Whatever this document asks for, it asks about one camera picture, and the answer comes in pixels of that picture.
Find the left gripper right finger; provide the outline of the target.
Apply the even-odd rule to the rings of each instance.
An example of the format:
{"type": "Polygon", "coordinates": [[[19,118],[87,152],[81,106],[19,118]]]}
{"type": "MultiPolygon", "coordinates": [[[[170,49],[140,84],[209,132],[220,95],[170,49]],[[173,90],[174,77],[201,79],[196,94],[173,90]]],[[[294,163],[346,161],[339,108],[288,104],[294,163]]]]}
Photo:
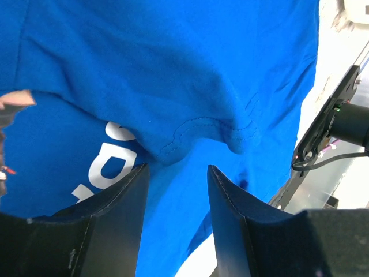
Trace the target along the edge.
{"type": "Polygon", "coordinates": [[[307,210],[264,203],[208,167],[220,276],[367,276],[368,210],[307,210]]]}

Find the blue printed t shirt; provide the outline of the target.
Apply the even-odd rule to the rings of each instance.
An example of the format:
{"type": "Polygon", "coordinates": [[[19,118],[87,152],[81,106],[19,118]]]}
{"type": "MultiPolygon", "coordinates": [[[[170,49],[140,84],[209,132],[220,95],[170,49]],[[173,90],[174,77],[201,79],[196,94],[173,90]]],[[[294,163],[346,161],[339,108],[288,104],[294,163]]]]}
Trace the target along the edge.
{"type": "Polygon", "coordinates": [[[137,276],[210,236],[207,168],[269,201],[314,85],[318,1],[2,1],[1,211],[50,216],[146,163],[137,276]]]}

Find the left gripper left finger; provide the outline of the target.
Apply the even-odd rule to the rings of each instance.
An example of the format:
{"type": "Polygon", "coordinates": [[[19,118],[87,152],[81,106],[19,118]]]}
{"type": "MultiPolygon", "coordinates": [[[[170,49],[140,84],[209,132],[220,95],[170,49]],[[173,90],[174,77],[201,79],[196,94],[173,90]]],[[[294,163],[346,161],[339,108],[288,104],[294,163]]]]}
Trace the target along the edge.
{"type": "Polygon", "coordinates": [[[52,216],[1,214],[1,275],[134,276],[148,186],[142,164],[52,216]]]}

